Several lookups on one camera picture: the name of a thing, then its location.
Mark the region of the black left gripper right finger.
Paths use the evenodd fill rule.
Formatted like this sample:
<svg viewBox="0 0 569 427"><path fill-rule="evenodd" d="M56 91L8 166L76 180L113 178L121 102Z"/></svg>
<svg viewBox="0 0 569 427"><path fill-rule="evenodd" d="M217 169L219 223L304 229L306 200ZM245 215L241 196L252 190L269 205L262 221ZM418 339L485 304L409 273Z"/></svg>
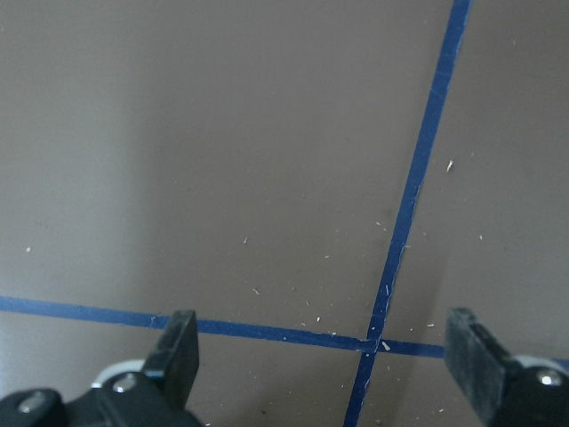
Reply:
<svg viewBox="0 0 569 427"><path fill-rule="evenodd" d="M479 419L491 423L520 363L472 310L452 308L445 327L445 364Z"/></svg>

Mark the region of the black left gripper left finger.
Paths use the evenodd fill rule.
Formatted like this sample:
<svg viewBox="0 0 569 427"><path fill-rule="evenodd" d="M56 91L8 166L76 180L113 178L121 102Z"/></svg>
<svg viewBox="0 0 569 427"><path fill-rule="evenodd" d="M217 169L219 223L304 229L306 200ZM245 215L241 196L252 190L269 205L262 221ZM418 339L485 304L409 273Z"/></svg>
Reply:
<svg viewBox="0 0 569 427"><path fill-rule="evenodd" d="M141 372L173 409L184 409L199 368L196 313L175 311L149 353Z"/></svg>

